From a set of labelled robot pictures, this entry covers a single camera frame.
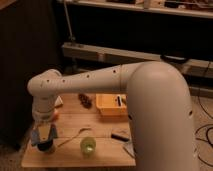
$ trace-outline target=lime green cup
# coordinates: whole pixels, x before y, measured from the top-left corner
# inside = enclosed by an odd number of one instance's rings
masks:
[[[95,152],[96,142],[93,137],[85,137],[81,140],[81,152],[89,156]]]

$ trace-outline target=wooden table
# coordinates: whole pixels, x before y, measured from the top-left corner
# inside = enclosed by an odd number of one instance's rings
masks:
[[[135,160],[123,149],[123,142],[110,138],[114,129],[127,132],[129,124],[127,116],[103,117],[95,105],[95,95],[88,94],[92,99],[93,107],[85,109],[81,106],[77,94],[63,94],[63,107],[59,108],[59,119],[55,122],[58,139],[54,141],[55,151],[43,153],[27,145],[22,167],[107,167],[107,166],[134,166]],[[83,127],[92,130],[82,132],[77,138],[58,147],[58,144],[75,136]],[[83,137],[93,136],[96,140],[96,151],[90,157],[85,157],[80,150],[80,141]]]

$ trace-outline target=dark cabinet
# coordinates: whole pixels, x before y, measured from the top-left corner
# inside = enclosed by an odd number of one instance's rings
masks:
[[[15,145],[32,123],[27,82],[61,68],[51,0],[19,0],[0,11],[0,139]]]

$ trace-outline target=cable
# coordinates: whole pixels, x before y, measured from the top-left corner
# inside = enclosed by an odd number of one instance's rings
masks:
[[[207,141],[207,140],[204,140],[204,139],[196,138],[196,140],[199,140],[199,141],[202,141],[202,142],[205,142],[205,143],[209,144],[208,141]],[[208,163],[207,161],[203,160],[199,155],[198,155],[198,159],[199,159],[201,162],[203,162],[204,164],[206,164],[207,166],[213,167],[213,164]]]
[[[211,65],[211,62],[209,61],[208,66],[206,67],[205,71],[203,72],[202,79],[205,78],[206,73],[208,72],[210,65]],[[202,105],[202,103],[201,103],[200,91],[201,91],[201,84],[199,85],[199,89],[198,89],[198,95],[197,95],[197,97],[198,97],[198,102],[199,102],[199,104],[200,104],[200,107],[201,107],[201,108],[203,109],[203,111],[206,113],[206,115],[208,115],[208,117],[210,117],[211,119],[213,119],[213,116],[206,110],[206,108],[205,108],[205,107]]]
[[[213,124],[206,124],[206,125],[203,125],[203,126],[199,127],[199,128],[196,130],[195,134],[198,134],[199,131],[200,131],[201,129],[203,129],[203,128],[205,128],[205,127],[208,127],[208,126],[213,126]],[[207,143],[208,145],[210,145],[210,146],[213,148],[213,143],[211,142],[211,140],[210,140],[210,138],[209,138],[209,131],[210,131],[210,130],[213,130],[213,127],[208,128],[207,131],[206,131],[206,133],[205,133],[205,134],[206,134],[206,139],[207,139],[207,140],[202,139],[202,138],[196,138],[196,140],[205,142],[205,143]],[[200,157],[200,155],[198,155],[198,159],[199,159],[201,162],[203,162],[204,164],[206,164],[207,166],[213,167],[213,164],[208,163],[207,161],[203,160],[203,159]]]
[[[211,147],[213,148],[213,142],[210,140],[210,137],[209,137],[209,132],[211,130],[213,130],[213,127],[210,127],[210,128],[207,129],[207,131],[206,131],[206,139],[207,139],[208,143],[211,145]]]
[[[206,125],[203,125],[203,126],[199,127],[199,128],[196,130],[195,134],[198,134],[198,132],[199,132],[202,128],[205,128],[205,127],[208,127],[208,126],[213,126],[213,124],[206,124]]]

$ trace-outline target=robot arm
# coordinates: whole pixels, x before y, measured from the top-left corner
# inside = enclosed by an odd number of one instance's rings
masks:
[[[137,171],[198,171],[186,81],[161,62],[121,65],[73,76],[49,70],[32,78],[33,115],[50,121],[60,93],[126,93]]]
[[[52,69],[35,76],[28,83],[28,91],[34,97],[35,121],[51,120],[55,100],[61,93],[125,93],[127,81],[140,65],[119,65],[72,76],[62,76]]]

